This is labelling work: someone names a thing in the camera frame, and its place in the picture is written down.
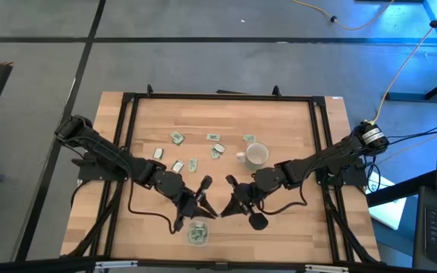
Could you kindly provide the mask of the black aluminium table frame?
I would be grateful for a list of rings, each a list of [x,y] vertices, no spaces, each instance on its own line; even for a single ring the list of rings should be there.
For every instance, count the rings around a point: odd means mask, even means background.
[[[236,159],[247,143],[244,134],[254,135],[269,149],[268,166],[293,158],[312,155],[317,146],[326,144],[326,137],[339,141],[350,132],[343,100],[328,97],[324,106],[311,99],[304,102],[263,96],[240,99],[222,94],[155,94],[126,106],[122,93],[104,92],[93,117],[94,128],[112,139],[117,123],[124,126],[121,143],[129,143],[137,157],[151,158],[155,148],[164,149],[162,163],[171,167],[177,160],[187,164],[197,158],[197,170],[181,170],[185,184],[197,189],[206,176],[212,178],[207,199],[217,212],[231,198],[228,175],[240,183],[252,180],[252,171]],[[174,131],[184,137],[177,146],[172,142]],[[219,134],[219,142],[206,139],[208,133]],[[212,159],[211,149],[222,144],[225,151]],[[113,226],[111,244],[101,241],[98,253],[109,252],[115,259],[156,259],[210,262],[274,262],[330,263],[332,248],[322,190],[314,176],[301,189],[280,189],[265,202],[266,211],[273,212],[290,202],[307,201],[306,206],[292,206],[277,215],[268,215],[268,226],[254,230],[246,215],[226,218],[200,218],[209,226],[205,246],[187,242],[187,229],[194,220],[186,220],[183,228],[171,234],[166,216],[176,216],[174,205],[155,190],[125,184]]]

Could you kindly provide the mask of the white sheet with green logo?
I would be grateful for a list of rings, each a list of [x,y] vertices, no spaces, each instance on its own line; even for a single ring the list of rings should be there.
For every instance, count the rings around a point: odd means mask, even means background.
[[[365,194],[374,193],[378,190],[382,190],[386,187],[394,185],[395,183],[384,178],[383,176],[380,176],[376,172],[373,172],[369,176],[369,183],[365,190]],[[369,214],[371,218],[396,231],[401,223],[401,216],[404,211],[406,200],[407,198],[404,197],[381,205],[370,207]]]

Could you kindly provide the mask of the white mug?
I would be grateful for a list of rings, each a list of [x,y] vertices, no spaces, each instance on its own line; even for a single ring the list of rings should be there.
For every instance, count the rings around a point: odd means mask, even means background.
[[[262,143],[251,143],[236,159],[250,170],[260,169],[269,159],[269,149]]]

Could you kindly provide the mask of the silver beam bracket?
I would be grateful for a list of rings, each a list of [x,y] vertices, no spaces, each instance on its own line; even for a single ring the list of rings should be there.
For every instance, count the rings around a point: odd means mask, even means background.
[[[305,265],[303,273],[349,273],[349,268],[335,265]]]
[[[137,260],[100,261],[95,264],[94,269],[105,271],[113,268],[131,268],[137,266],[138,266]]]

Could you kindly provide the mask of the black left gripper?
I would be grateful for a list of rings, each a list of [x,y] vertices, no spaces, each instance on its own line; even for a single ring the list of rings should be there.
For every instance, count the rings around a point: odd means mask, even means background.
[[[185,218],[211,218],[215,219],[217,213],[210,205],[206,198],[206,191],[212,184],[212,178],[206,175],[201,183],[199,189],[194,192],[185,186],[182,176],[175,174],[174,179],[178,182],[178,194],[173,199],[173,203],[177,208],[177,216],[174,220],[174,231],[180,231],[184,226]]]

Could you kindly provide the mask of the black overhead rig beam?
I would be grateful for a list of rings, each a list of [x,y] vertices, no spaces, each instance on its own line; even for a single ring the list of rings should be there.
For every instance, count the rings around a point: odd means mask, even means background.
[[[94,270],[100,261],[121,261],[132,259],[111,259],[108,256],[62,256],[57,259],[40,259],[0,263],[0,273],[76,273]],[[303,273],[305,265],[335,265],[349,268],[349,273],[437,273],[425,269],[404,268],[376,263],[335,262],[333,264],[274,263],[274,262],[210,262],[138,259],[137,267],[195,268],[214,271],[235,269],[292,270]]]

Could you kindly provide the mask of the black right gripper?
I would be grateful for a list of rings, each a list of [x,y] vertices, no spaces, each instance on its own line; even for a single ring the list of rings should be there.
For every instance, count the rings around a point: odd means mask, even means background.
[[[231,198],[221,212],[221,217],[233,215],[247,215],[248,221],[254,230],[263,230],[268,220],[263,213],[255,212],[253,207],[259,202],[259,195],[253,183],[238,183],[234,176],[228,175],[226,181],[232,186]]]

